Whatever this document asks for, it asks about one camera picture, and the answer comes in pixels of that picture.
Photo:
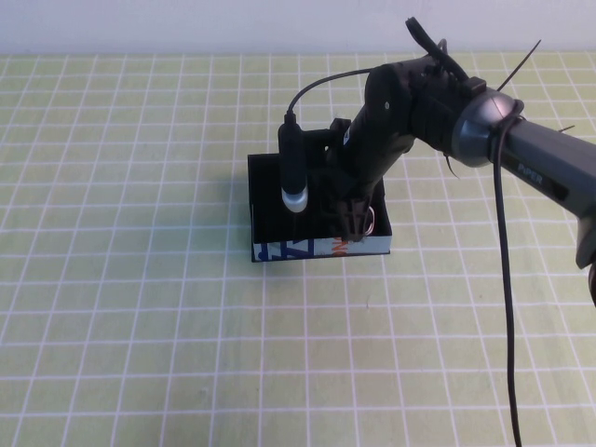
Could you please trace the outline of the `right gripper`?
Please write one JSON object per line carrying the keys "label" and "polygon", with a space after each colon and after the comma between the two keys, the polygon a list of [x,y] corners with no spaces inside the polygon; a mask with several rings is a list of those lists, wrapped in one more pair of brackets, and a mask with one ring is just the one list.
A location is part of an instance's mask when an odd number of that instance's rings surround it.
{"label": "right gripper", "polygon": [[374,190],[409,150],[410,136],[392,129],[332,125],[323,131],[319,203],[323,215],[337,222],[343,241],[361,241],[373,231]]}

